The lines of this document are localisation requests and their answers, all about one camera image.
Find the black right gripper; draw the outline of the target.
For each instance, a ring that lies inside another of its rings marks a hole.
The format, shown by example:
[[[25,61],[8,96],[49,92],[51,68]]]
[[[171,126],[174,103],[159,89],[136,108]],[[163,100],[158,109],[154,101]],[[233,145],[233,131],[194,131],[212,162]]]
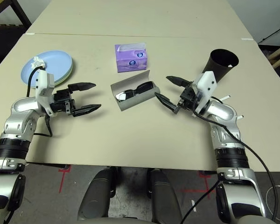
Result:
[[[193,110],[193,107],[196,108],[196,105],[194,105],[194,101],[196,99],[196,93],[194,92],[194,89],[192,88],[192,82],[185,80],[181,77],[175,77],[175,76],[166,76],[166,79],[168,79],[170,82],[177,86],[184,87],[185,89],[180,95],[180,100],[178,102],[178,106],[173,104],[169,98],[165,97],[164,95],[155,92],[155,96],[157,99],[168,109],[170,109],[174,114],[177,114],[180,110],[180,107],[183,109]]]

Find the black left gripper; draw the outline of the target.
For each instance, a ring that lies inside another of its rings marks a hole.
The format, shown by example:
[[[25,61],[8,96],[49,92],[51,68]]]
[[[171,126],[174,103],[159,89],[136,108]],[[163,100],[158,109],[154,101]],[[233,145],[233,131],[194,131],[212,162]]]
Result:
[[[101,104],[85,105],[79,109],[75,109],[75,101],[71,98],[71,94],[74,91],[85,91],[95,87],[94,83],[80,82],[75,84],[69,84],[69,90],[59,90],[53,94],[53,102],[50,107],[53,112],[65,112],[67,115],[78,117],[89,114],[101,107]]]

